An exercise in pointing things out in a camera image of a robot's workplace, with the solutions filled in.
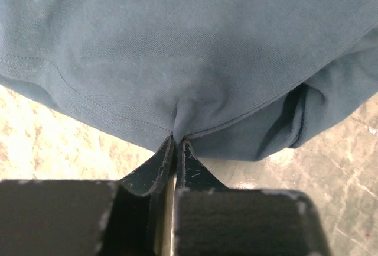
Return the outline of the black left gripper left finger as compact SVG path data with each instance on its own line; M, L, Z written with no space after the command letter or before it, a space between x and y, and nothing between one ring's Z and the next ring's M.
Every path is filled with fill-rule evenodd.
M2 255L169 255L174 140L120 180L1 181Z

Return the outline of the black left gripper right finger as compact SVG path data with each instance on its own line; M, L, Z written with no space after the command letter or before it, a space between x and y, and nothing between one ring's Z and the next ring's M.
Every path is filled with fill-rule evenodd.
M175 255L328 255L316 206L289 189L231 189L195 156L177 150Z

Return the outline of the blue-grey t-shirt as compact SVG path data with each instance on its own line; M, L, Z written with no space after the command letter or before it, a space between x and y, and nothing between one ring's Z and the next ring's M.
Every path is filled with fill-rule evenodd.
M1 0L1 84L152 151L258 161L377 92L377 0Z

